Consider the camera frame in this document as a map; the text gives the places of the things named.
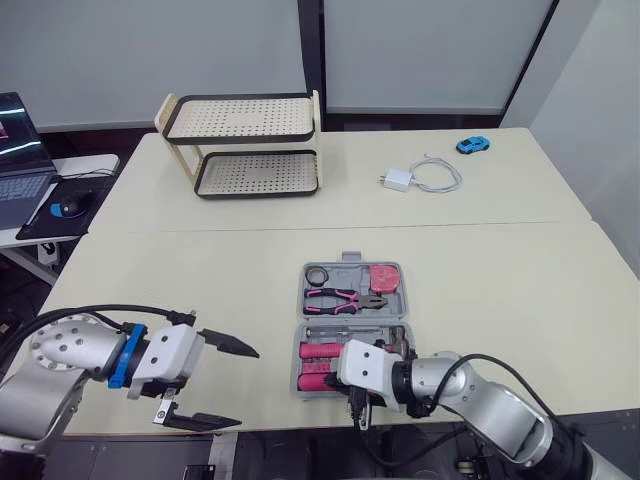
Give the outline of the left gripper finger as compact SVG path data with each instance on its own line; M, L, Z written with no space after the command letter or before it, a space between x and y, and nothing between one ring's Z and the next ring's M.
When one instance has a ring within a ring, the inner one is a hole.
M240 420L202 412L192 416L179 415L176 413L178 404L174 401L176 393L175 388L169 388L162 395L154 424L178 430L220 430L242 424Z
M253 347L232 335L209 329L202 329L199 334L204 338L206 344L215 346L220 352L251 358L260 357L260 354Z

